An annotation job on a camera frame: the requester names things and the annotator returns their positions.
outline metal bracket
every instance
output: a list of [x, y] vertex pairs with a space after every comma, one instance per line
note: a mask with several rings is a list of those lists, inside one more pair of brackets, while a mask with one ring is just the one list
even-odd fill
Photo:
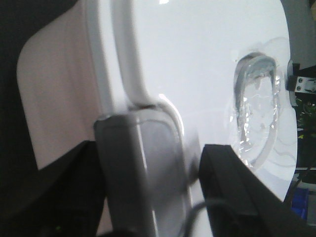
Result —
[[316, 78], [289, 76], [286, 89], [297, 93], [316, 94]]

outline transparent plastic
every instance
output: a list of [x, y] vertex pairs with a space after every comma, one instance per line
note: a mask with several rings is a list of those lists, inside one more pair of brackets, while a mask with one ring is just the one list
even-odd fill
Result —
[[279, 77], [273, 58], [260, 53], [242, 58], [235, 73], [237, 121], [232, 147], [249, 168], [258, 169], [267, 159], [277, 137]]

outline gray plastic block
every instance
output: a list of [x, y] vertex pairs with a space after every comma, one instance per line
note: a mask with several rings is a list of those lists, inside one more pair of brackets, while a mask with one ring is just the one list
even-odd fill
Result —
[[114, 230], [177, 237], [190, 208], [182, 146], [164, 112], [140, 110], [95, 124]]

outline molded plastic part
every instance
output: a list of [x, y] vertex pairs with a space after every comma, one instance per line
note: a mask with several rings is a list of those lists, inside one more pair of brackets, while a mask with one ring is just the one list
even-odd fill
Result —
[[163, 112], [141, 110], [95, 124], [114, 230], [178, 237], [189, 208], [182, 146]]

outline black cable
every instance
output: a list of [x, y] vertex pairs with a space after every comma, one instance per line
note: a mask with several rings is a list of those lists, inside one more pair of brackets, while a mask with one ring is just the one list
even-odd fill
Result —
[[299, 179], [295, 182], [295, 184], [288, 191], [288, 194], [287, 194], [287, 196], [286, 196], [286, 198], [284, 200], [285, 204], [287, 204], [289, 206], [292, 205], [292, 201], [293, 201], [294, 194], [295, 194], [295, 189], [300, 184], [300, 182], [308, 175], [308, 173], [310, 172], [311, 168], [313, 166], [315, 166], [315, 165], [316, 165], [316, 159], [311, 163], [311, 165], [307, 168], [307, 170], [305, 170], [305, 172], [300, 175]]
[[202, 203], [197, 204], [196, 206], [194, 206], [192, 208], [192, 210], [190, 211], [187, 220], [186, 220], [186, 224], [185, 224], [185, 229], [184, 229], [184, 235], [183, 237], [191, 237], [192, 236], [192, 231], [193, 231], [193, 226], [194, 226], [194, 222], [197, 219], [197, 215], [199, 214], [199, 212], [204, 209], [204, 208], [221, 208], [223, 211], [225, 211], [232, 219], [233, 221], [229, 224], [235, 224], [239, 226], [239, 221], [237, 219], [237, 216], [234, 212], [234, 210], [223, 200], [221, 199], [207, 199]]

